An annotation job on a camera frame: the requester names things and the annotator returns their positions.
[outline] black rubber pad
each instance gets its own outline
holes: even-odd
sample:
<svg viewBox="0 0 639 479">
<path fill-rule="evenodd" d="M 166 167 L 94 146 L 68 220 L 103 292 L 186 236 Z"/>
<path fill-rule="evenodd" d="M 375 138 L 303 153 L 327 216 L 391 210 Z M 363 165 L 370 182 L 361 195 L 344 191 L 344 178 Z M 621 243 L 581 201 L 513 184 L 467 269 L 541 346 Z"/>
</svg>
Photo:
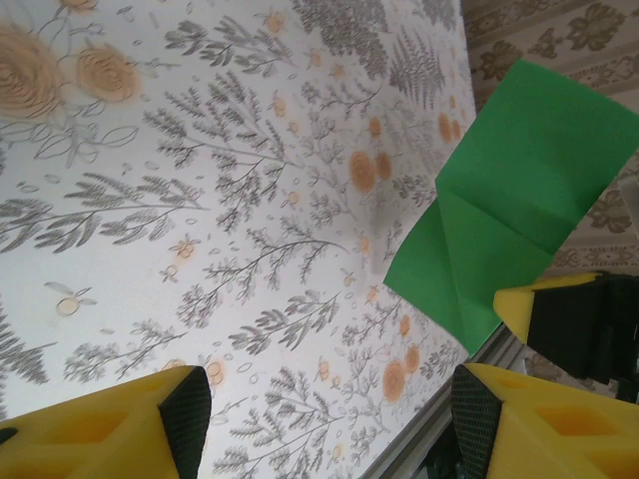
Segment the black rubber pad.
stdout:
<svg viewBox="0 0 639 479">
<path fill-rule="evenodd" d="M 194 368 L 158 407 L 180 479 L 197 479 L 211 419 L 204 368 Z"/>
<path fill-rule="evenodd" d="M 502 402 L 463 364 L 455 368 L 451 387 L 452 423 L 468 477 L 485 479 Z"/>
</svg>

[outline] green paper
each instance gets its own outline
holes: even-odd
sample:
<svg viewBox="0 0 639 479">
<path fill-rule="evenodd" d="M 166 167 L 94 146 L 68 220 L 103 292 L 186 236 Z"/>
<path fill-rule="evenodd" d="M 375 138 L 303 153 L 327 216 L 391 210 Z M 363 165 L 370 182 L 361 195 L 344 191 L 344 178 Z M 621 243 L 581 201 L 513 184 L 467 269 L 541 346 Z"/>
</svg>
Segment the green paper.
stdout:
<svg viewBox="0 0 639 479">
<path fill-rule="evenodd" d="M 385 284 L 470 354 L 498 289 L 533 283 L 639 147 L 639 116 L 519 61 L 437 177 Z"/>
</svg>

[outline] leaf pattern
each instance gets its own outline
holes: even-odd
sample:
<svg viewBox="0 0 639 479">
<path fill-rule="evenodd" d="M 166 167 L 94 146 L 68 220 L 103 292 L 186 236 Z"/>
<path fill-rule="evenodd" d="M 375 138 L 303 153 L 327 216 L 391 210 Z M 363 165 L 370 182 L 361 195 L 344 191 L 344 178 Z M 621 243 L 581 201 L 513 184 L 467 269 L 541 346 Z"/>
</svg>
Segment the leaf pattern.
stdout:
<svg viewBox="0 0 639 479">
<path fill-rule="evenodd" d="M 360 476 L 464 357 L 383 285 L 472 121 L 457 7 L 40 3 L 0 0 L 0 418 L 200 365 L 200 477 Z"/>
</svg>

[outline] folded green paper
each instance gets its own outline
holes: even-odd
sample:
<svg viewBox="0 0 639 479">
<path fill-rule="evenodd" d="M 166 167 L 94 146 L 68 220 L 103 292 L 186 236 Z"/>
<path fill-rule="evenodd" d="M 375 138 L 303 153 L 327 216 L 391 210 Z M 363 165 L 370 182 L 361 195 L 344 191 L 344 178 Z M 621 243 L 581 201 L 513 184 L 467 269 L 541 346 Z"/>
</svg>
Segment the folded green paper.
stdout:
<svg viewBox="0 0 639 479">
<path fill-rule="evenodd" d="M 533 283 L 639 147 L 639 116 L 519 61 L 437 177 L 384 280 L 470 354 L 498 289 Z"/>
</svg>

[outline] gray fern pattern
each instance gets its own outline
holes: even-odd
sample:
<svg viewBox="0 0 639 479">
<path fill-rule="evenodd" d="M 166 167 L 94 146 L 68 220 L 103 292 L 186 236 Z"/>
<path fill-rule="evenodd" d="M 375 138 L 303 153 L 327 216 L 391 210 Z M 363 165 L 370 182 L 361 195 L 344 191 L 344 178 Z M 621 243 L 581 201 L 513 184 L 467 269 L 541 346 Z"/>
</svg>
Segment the gray fern pattern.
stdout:
<svg viewBox="0 0 639 479">
<path fill-rule="evenodd" d="M 7 377 L 17 375 L 36 384 L 49 381 L 43 361 L 44 349 L 54 342 L 36 347 L 26 347 L 25 342 L 9 328 L 7 315 L 0 302 L 0 419 L 7 419 L 8 411 L 4 403 Z"/>
<path fill-rule="evenodd" d="M 293 0 L 305 31 L 319 28 L 321 40 L 334 55 L 356 53 L 373 79 L 386 72 L 387 54 L 378 32 L 388 29 L 379 0 Z"/>
<path fill-rule="evenodd" d="M 217 222 L 226 233 L 232 233 L 251 219 L 262 201 L 275 198 L 285 168 L 299 166 L 286 157 L 273 124 L 262 122 L 256 92 L 245 88 L 233 72 L 217 74 L 215 83 L 208 85 L 208 95 L 204 102 L 194 87 L 180 95 L 167 92 L 174 111 L 160 108 L 156 113 L 145 112 L 145 120 L 166 135 L 158 151 L 174 159 L 176 169 L 190 165 L 200 149 L 208 150 L 216 160 L 220 172 L 216 190 L 225 207 Z M 190 119 L 189 127 L 182 116 Z M 232 146 L 230 141 L 245 145 L 245 149 Z M 249 160 L 242 162 L 239 156 Z"/>
<path fill-rule="evenodd" d="M 100 235 L 114 237 L 122 245 L 148 237 L 158 240 L 175 223 L 171 213 L 178 210 L 205 210 L 197 199 L 202 193 L 180 180 L 146 176 L 132 187 L 103 175 L 85 173 L 78 182 L 79 191 L 66 199 L 80 199 L 83 210 L 55 214 L 53 205 L 41 200 L 7 200 L 0 204 L 0 252 L 8 252 L 33 238 L 36 247 L 53 247 L 63 252 L 79 247 L 91 239 L 98 228 Z M 104 213 L 123 215 L 121 220 L 103 222 Z"/>
<path fill-rule="evenodd" d="M 436 92 L 441 91 L 444 78 L 437 54 L 414 32 L 409 35 L 401 27 L 393 46 L 390 66 L 390 86 L 396 87 L 406 97 L 432 108 Z"/>
<path fill-rule="evenodd" d="M 359 477 L 464 358 L 383 284 L 472 121 L 458 8 L 129 3 L 0 0 L 0 419 L 200 365 L 200 477 Z"/>
</svg>

